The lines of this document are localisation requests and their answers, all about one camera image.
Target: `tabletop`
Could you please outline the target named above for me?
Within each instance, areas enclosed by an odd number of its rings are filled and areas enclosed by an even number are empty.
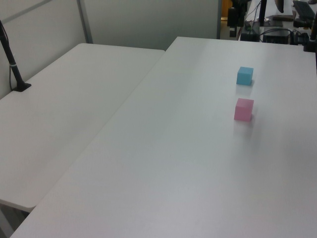
[[[80,44],[0,100],[0,203],[31,211],[164,51]]]
[[[316,121],[315,54],[177,38],[12,238],[315,238]]]

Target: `keyboard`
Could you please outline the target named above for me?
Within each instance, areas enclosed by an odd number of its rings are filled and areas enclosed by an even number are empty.
[[[312,8],[305,1],[293,1],[294,7],[303,20],[313,20],[315,13]]]

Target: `black stand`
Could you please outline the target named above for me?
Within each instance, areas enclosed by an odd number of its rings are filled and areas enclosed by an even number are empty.
[[[12,72],[16,80],[16,88],[14,88],[13,91],[23,92],[25,89],[31,87],[31,84],[25,83],[22,80],[21,74],[19,72],[18,66],[16,66],[16,62],[14,60],[14,57],[10,49],[10,45],[9,45],[9,42],[6,37],[4,27],[1,21],[0,21],[0,41],[3,46],[4,52],[6,54],[6,57],[8,58],[9,64],[11,66]]]
[[[305,52],[316,52],[316,47],[317,47],[316,36],[317,36],[317,14],[315,15],[315,19],[312,26],[312,33],[309,38],[309,41],[307,45],[304,46]]]

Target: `cube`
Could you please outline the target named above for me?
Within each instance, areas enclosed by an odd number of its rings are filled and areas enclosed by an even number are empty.
[[[253,68],[240,67],[238,71],[237,84],[251,85]]]
[[[234,113],[235,120],[251,121],[254,100],[239,98]]]

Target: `wall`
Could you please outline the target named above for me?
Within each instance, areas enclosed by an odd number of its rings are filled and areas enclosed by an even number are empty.
[[[0,19],[24,81],[77,44],[86,42],[75,0],[0,0],[0,9]],[[1,46],[0,98],[10,92],[8,79],[9,64]]]
[[[220,36],[221,0],[81,0],[81,3],[95,44],[166,50],[177,36]]]

